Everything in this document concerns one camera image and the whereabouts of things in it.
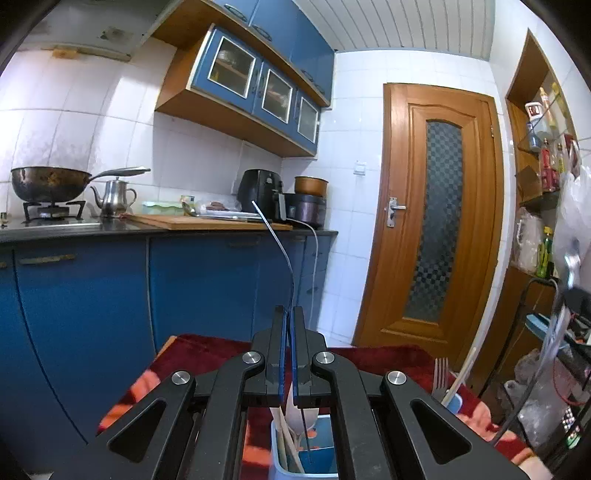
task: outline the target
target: stove burner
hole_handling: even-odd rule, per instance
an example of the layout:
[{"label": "stove burner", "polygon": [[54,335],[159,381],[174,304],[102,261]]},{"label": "stove burner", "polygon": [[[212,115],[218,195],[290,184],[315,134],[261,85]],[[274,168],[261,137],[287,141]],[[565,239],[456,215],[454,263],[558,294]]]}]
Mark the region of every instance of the stove burner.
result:
[{"label": "stove burner", "polygon": [[[32,202],[24,202],[22,204],[23,209],[25,210],[25,223],[30,222],[31,220],[43,219],[43,220],[62,220],[64,218],[76,218],[77,220],[82,220],[82,210],[84,210],[84,205],[86,202],[84,200],[77,200],[75,202],[68,202],[66,205],[79,205],[80,208],[78,210],[77,215],[70,215],[70,209],[67,206],[59,206],[55,203],[52,203],[49,206],[41,206],[41,203],[32,203]],[[37,217],[31,218],[29,215],[29,207],[38,207],[37,208]]]}]

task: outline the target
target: fork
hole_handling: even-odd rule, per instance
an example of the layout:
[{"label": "fork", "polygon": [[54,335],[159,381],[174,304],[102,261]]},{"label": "fork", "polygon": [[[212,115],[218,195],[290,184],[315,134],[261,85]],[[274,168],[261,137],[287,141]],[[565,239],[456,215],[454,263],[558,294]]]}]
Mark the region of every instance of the fork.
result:
[{"label": "fork", "polygon": [[447,372],[449,371],[449,360],[447,357],[435,359],[435,370],[433,371],[433,390],[431,396],[441,402],[447,391]]}]

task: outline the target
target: range hood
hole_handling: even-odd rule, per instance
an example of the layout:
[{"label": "range hood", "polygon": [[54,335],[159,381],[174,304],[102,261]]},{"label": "range hood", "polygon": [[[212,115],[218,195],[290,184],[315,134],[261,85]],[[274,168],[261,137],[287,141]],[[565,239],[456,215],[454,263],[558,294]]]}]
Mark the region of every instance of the range hood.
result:
[{"label": "range hood", "polygon": [[181,0],[61,0],[20,50],[76,48],[129,60]]}]

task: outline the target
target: power cord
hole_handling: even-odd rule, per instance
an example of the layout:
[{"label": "power cord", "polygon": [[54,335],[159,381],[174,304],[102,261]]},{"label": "power cord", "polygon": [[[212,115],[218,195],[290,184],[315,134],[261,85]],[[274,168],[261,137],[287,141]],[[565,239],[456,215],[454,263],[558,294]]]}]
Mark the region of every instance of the power cord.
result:
[{"label": "power cord", "polygon": [[295,220],[293,218],[288,218],[290,222],[301,223],[302,225],[306,225],[312,233],[314,234],[314,240],[316,241],[316,254],[314,255],[314,269],[312,270],[312,306],[310,307],[310,320],[314,318],[314,290],[316,289],[316,265],[318,262],[318,235],[316,235],[316,230],[314,230],[310,225],[306,222],[302,222],[300,220]]}]

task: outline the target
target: white cable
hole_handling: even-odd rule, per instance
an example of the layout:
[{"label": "white cable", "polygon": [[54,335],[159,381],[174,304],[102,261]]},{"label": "white cable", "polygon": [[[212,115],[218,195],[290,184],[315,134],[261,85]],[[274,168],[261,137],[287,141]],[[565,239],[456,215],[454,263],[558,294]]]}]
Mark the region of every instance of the white cable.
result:
[{"label": "white cable", "polygon": [[258,207],[258,205],[256,204],[256,202],[254,200],[252,201],[252,204],[254,205],[254,208],[256,209],[256,211],[258,212],[258,214],[261,216],[262,221],[265,222],[265,225],[267,226],[267,228],[271,232],[271,235],[275,239],[275,242],[277,242],[277,245],[279,245],[279,248],[281,248],[281,251],[283,252],[283,256],[285,257],[285,261],[287,262],[287,267],[290,269],[290,273],[291,273],[291,296],[290,296],[290,303],[287,306],[287,314],[288,315],[291,315],[291,306],[294,303],[294,295],[296,294],[296,288],[295,288],[296,287],[296,279],[294,277],[294,271],[291,268],[290,257],[287,256],[287,252],[285,251],[285,248],[283,248],[283,245],[279,241],[279,238],[277,238],[277,234],[271,228],[271,225],[269,225],[269,222],[267,222],[267,219],[262,214],[261,209]]},{"label": "white cable", "polygon": [[310,321],[314,318],[314,289],[316,288],[316,264],[318,262],[318,235],[316,235],[316,230],[314,230],[310,225],[306,222],[301,222],[300,220],[295,220],[293,218],[288,218],[290,222],[301,223],[302,225],[306,225],[312,233],[314,234],[314,240],[316,240],[316,254],[314,255],[314,269],[312,270],[312,306],[310,307]]}]

